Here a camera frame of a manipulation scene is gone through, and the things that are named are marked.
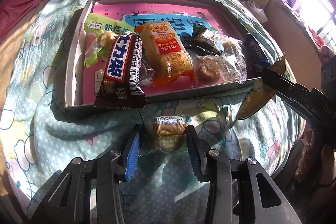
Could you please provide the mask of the right hand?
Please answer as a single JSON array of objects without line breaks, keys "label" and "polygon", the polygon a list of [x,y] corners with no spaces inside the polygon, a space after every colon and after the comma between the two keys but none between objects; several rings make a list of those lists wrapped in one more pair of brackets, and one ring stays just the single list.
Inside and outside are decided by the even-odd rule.
[{"label": "right hand", "polygon": [[295,171],[294,188],[305,192],[313,189],[335,189],[335,148],[329,145],[309,143],[303,145],[301,158]]}]

